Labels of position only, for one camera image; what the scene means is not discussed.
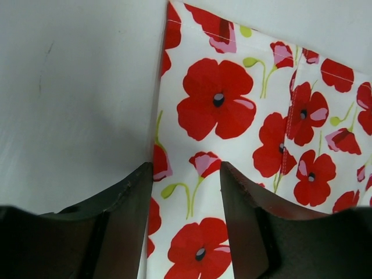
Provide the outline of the red poppy print skirt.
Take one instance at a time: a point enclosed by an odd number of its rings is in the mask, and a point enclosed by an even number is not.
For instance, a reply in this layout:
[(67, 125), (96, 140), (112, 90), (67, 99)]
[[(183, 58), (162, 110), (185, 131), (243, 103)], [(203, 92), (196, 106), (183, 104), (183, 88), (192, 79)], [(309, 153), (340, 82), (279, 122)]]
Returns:
[(167, 4), (147, 278), (232, 278), (223, 161), (323, 213), (371, 206), (371, 77), (182, 1)]

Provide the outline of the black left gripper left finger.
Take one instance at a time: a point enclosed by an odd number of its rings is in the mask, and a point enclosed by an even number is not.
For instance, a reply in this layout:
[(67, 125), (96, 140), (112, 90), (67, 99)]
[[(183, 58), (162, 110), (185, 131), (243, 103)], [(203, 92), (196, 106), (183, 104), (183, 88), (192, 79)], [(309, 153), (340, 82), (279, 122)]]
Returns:
[(59, 213), (1, 207), (2, 278), (136, 278), (152, 191), (151, 163)]

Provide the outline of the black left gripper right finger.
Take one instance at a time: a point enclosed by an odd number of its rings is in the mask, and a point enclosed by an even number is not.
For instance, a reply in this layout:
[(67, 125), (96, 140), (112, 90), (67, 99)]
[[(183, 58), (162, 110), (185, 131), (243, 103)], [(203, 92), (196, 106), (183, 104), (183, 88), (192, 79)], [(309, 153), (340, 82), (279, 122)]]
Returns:
[(370, 278), (371, 209), (324, 214), (220, 166), (235, 278)]

